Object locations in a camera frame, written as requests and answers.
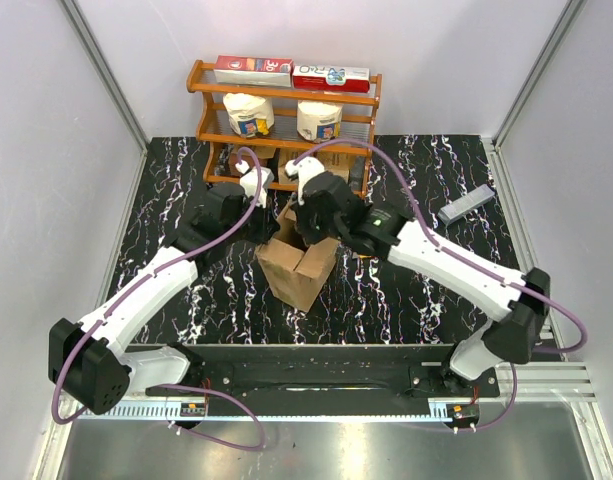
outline white wall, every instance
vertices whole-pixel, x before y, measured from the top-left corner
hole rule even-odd
[[[586,4],[502,151],[553,297],[589,327],[613,440],[613,0]]]
[[[289,56],[384,75],[379,133],[493,135],[565,0],[79,0],[150,136],[194,135],[196,59]]]
[[[55,1],[0,1],[0,480],[47,425],[48,331],[100,291],[140,152]]]

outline gray remote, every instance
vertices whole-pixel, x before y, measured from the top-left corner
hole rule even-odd
[[[437,215],[446,225],[459,220],[468,215],[478,207],[481,207],[491,198],[495,196],[495,192],[486,184],[480,185],[475,190],[468,192],[462,198],[458,198],[453,203],[449,203],[439,211]]]

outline reflective floor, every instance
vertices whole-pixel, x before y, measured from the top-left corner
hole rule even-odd
[[[484,405],[484,420],[501,406]],[[249,444],[250,423],[203,432]],[[402,424],[266,424],[259,454],[176,436],[165,424],[75,422],[62,479],[586,479],[592,478],[564,404],[517,405],[498,427],[453,436]]]

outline white and red box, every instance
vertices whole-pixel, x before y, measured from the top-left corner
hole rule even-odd
[[[357,67],[296,65],[293,85],[307,90],[368,93],[370,72],[367,68]]]
[[[217,83],[290,87],[292,71],[293,61],[289,58],[220,55],[215,62]]]

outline floor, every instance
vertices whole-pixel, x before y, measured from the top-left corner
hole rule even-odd
[[[494,182],[477,136],[377,137],[397,160],[426,220],[452,241],[495,263],[517,268],[501,205],[494,199],[445,227],[436,217],[449,200]],[[194,138],[153,140],[123,240],[110,292],[125,285],[175,229],[189,198],[205,191],[208,145]],[[368,198],[405,205],[392,172],[379,160]],[[287,200],[270,195],[278,212]],[[308,313],[276,300],[253,245],[236,244],[191,289],[180,293],[137,335],[136,343],[190,344],[453,343],[485,322],[468,301],[428,278],[379,260],[356,259],[340,247],[338,262]]]
[[[486,405],[490,417],[500,406]],[[202,432],[254,444],[250,423],[206,423]],[[165,424],[79,420],[61,479],[579,480],[592,475],[565,404],[521,404],[476,435],[410,424],[266,424],[263,453],[231,450]]]

